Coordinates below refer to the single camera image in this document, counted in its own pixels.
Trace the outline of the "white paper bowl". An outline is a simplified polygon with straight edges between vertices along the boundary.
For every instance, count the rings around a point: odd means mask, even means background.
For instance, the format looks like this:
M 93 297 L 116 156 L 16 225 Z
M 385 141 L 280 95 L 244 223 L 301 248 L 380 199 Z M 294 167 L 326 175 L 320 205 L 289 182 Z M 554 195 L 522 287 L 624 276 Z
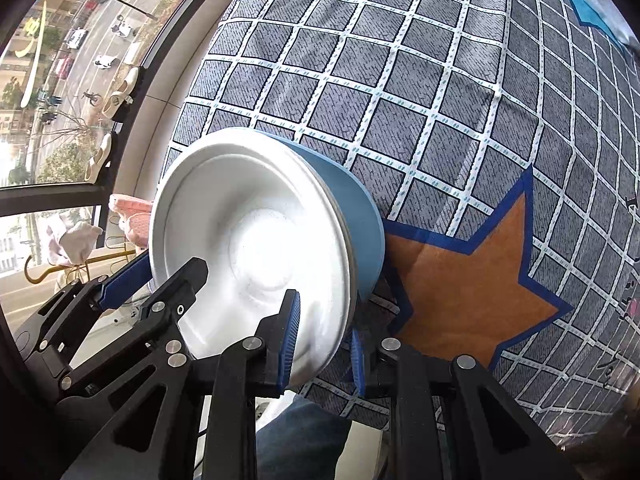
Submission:
M 356 261 L 334 195 L 302 156 L 253 129 L 203 136 L 174 161 L 154 198 L 149 253 L 157 284 L 193 257 L 206 263 L 178 323 L 197 359 L 254 335 L 294 289 L 298 387 L 329 364 L 352 320 Z

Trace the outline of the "grey checked star tablecloth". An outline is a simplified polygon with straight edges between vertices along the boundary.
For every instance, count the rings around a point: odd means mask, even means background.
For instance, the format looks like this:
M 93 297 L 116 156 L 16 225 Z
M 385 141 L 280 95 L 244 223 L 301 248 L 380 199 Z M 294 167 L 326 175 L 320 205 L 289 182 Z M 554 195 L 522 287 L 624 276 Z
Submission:
M 232 0 L 164 161 L 230 127 L 343 166 L 372 320 L 469 352 L 557 444 L 639 377 L 639 63 L 585 0 Z

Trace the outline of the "person leg in jeans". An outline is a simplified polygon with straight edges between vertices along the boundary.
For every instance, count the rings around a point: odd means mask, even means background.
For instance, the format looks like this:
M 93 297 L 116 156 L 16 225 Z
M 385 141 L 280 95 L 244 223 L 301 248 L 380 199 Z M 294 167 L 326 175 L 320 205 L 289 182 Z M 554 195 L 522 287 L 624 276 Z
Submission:
M 258 479 L 334 479 L 352 422 L 297 394 L 256 434 Z

